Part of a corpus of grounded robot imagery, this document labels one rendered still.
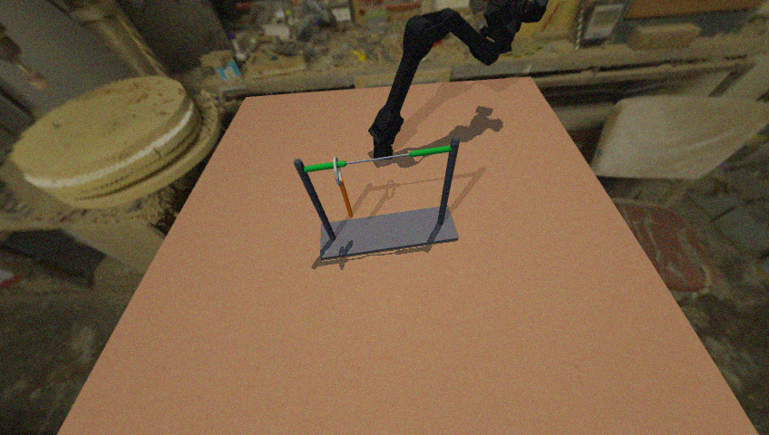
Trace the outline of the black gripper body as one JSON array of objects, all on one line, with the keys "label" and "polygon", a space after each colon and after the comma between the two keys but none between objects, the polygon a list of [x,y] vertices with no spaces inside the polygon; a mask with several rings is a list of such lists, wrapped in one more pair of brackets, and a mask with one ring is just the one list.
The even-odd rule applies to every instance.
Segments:
[{"label": "black gripper body", "polygon": [[[512,17],[514,17],[520,24],[525,0],[510,0],[510,1],[511,1]],[[520,26],[518,26],[516,33],[520,31],[520,28],[521,28],[521,24]]]}]

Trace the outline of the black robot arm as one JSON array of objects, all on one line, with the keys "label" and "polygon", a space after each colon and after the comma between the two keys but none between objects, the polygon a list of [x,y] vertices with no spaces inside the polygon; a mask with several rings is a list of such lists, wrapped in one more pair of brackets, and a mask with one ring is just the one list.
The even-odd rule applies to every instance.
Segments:
[{"label": "black robot arm", "polygon": [[[546,12],[549,0],[525,0],[521,23],[536,23]],[[498,60],[501,53],[512,51],[511,42],[520,24],[512,17],[510,0],[489,0],[484,14],[487,25],[478,33],[450,8],[415,15],[404,31],[404,54],[394,78],[386,104],[369,128],[374,138],[374,159],[393,156],[392,144],[404,118],[400,111],[419,62],[431,51],[435,42],[449,32],[466,44],[473,57],[486,65]],[[494,42],[488,40],[490,37]]]}]

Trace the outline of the orange handle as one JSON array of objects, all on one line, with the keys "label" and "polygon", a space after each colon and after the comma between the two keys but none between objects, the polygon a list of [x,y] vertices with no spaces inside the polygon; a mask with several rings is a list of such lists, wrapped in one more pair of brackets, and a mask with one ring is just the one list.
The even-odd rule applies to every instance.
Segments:
[{"label": "orange handle", "polygon": [[[345,204],[346,204],[346,209],[347,209],[348,215],[349,215],[349,217],[352,217],[353,216],[353,212],[352,212],[352,209],[351,209],[351,206],[350,206],[350,203],[349,203],[348,196],[346,194],[345,184],[344,184],[344,181],[343,181],[342,176],[341,176],[341,169],[340,168],[336,169],[336,162],[337,161],[338,161],[337,157],[334,156],[333,157],[333,167],[334,167],[334,172],[335,172],[335,177],[336,177],[336,183],[337,183],[337,185],[341,189],[341,192],[342,192]],[[337,174],[337,172],[338,172],[338,174]]]}]

